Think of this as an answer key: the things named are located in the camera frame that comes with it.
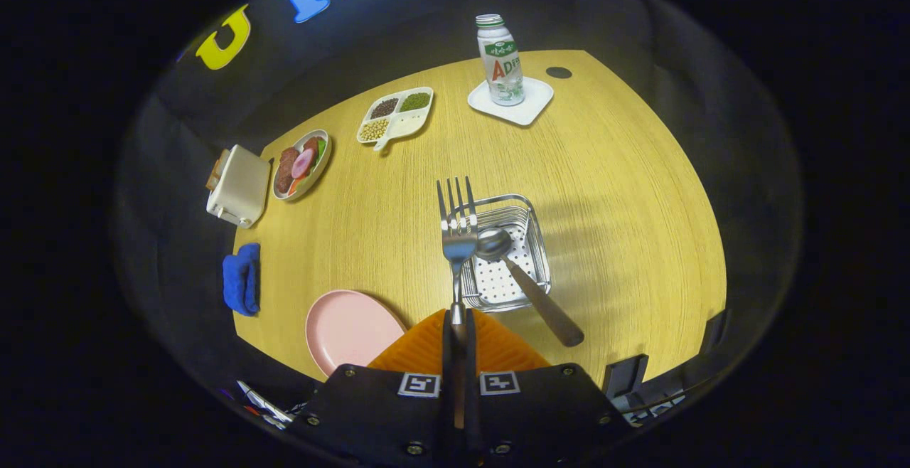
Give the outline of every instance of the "white coaster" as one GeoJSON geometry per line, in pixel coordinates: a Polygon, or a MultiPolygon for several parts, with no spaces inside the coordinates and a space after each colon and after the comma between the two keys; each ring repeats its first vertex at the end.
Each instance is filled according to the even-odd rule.
{"type": "Polygon", "coordinates": [[[519,105],[497,105],[490,98],[487,81],[474,88],[468,95],[468,105],[488,115],[498,116],[515,124],[528,125],[543,111],[553,98],[553,88],[548,83],[525,77],[524,101],[519,105]]]}

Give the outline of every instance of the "fork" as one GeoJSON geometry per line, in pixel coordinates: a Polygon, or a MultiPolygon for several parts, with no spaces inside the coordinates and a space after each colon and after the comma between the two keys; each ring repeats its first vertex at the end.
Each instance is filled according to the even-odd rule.
{"type": "Polygon", "coordinates": [[[459,207],[455,208],[452,199],[451,180],[446,179],[449,189],[449,212],[446,213],[446,203],[442,196],[442,185],[436,180],[436,194],[439,199],[439,225],[442,228],[442,254],[451,264],[452,270],[452,326],[464,324],[465,306],[461,302],[461,268],[465,261],[471,259],[477,250],[477,210],[474,208],[474,193],[471,192],[471,180],[464,177],[465,190],[468,195],[468,209],[471,212],[465,215],[465,206],[461,201],[461,186],[458,176],[455,177],[455,192],[458,196],[459,207]]]}

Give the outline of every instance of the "blue towel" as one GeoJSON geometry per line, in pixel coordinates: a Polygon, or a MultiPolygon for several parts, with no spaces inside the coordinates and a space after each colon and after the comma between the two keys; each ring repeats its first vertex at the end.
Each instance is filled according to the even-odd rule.
{"type": "Polygon", "coordinates": [[[227,255],[222,264],[225,303],[237,313],[252,317],[259,312],[256,302],[259,283],[259,244],[242,245],[236,255],[227,255]]]}

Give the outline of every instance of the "toaster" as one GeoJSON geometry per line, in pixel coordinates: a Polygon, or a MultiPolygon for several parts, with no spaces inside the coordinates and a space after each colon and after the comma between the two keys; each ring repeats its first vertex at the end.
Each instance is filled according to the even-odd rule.
{"type": "Polygon", "coordinates": [[[251,227],[266,208],[270,171],[267,161],[239,144],[221,151],[205,184],[205,211],[240,228],[251,227]]]}

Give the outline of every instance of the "yellow letter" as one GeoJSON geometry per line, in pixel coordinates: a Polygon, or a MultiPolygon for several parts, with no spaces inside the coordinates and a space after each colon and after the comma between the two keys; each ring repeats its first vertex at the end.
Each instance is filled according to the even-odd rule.
{"type": "Polygon", "coordinates": [[[221,24],[222,27],[231,27],[231,30],[234,31],[234,41],[231,41],[227,48],[222,50],[221,47],[215,43],[216,31],[205,38],[205,41],[202,41],[201,46],[199,46],[199,50],[196,50],[196,56],[201,57],[202,62],[205,63],[205,66],[208,66],[209,69],[220,70],[227,66],[228,63],[234,59],[234,56],[240,53],[244,44],[247,43],[247,38],[250,37],[250,20],[248,20],[247,15],[244,14],[243,10],[245,10],[248,5],[249,4],[245,4],[234,14],[228,16],[227,20],[221,24]]]}

